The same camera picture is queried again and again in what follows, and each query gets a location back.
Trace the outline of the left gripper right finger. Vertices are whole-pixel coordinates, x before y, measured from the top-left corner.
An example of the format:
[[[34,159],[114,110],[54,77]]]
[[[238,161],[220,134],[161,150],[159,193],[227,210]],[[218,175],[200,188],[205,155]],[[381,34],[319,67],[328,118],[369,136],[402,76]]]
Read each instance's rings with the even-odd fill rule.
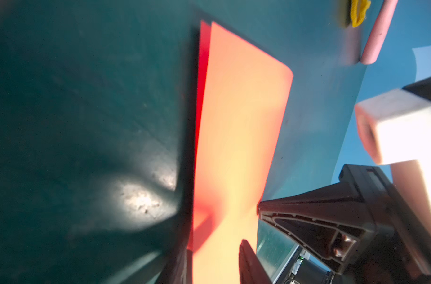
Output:
[[[239,274],[241,284],[272,284],[247,240],[242,240],[239,247]]]

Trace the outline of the red square paper sheet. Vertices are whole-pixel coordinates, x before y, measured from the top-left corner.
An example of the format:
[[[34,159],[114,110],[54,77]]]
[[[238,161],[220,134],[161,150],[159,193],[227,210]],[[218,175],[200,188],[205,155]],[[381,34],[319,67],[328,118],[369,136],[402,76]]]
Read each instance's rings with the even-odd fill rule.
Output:
[[[191,240],[195,284],[237,284],[243,240],[258,241],[258,203],[293,81],[284,63],[202,21]]]

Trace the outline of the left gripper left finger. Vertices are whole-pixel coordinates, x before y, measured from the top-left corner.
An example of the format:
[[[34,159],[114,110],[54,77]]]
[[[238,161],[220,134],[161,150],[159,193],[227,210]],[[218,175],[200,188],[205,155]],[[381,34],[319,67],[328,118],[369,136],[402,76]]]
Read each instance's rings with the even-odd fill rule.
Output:
[[[174,253],[155,284],[192,284],[193,252],[187,248],[181,248]]]

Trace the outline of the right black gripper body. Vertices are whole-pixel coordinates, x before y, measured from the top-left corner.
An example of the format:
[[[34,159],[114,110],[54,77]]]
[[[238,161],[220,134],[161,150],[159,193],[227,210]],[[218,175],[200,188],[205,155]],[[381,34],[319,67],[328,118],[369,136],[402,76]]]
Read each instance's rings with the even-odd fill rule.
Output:
[[[345,164],[340,181],[354,184],[367,205],[375,235],[360,239],[356,261],[340,284],[431,284],[431,236],[376,166]]]

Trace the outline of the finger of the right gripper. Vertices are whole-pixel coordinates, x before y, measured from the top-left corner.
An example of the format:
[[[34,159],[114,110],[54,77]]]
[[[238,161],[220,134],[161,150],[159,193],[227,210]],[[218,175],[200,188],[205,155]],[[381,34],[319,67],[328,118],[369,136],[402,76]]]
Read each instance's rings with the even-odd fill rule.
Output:
[[[355,264],[375,236],[369,208],[348,182],[262,201],[258,213],[263,222],[307,249],[334,273],[344,273]]]

